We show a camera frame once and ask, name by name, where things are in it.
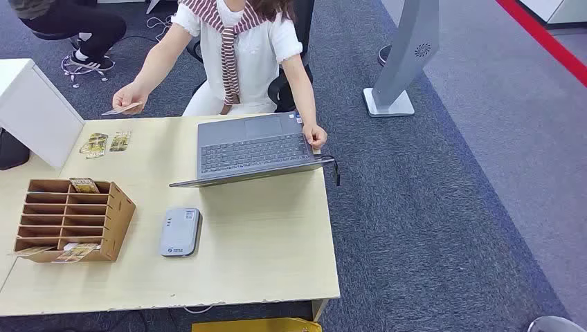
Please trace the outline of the person's right hand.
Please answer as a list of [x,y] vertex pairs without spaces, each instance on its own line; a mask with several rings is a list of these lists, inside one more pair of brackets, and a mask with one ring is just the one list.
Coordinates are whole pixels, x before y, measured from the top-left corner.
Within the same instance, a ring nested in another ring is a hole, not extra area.
[[112,100],[114,110],[123,110],[123,114],[134,115],[145,108],[150,92],[132,82],[117,91]]

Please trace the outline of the person's left hand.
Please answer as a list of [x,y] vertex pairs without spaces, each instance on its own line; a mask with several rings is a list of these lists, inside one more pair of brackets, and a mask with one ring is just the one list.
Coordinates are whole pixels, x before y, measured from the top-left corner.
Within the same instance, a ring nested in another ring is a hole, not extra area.
[[317,124],[305,124],[302,128],[302,132],[306,141],[315,150],[320,150],[327,141],[326,131]]

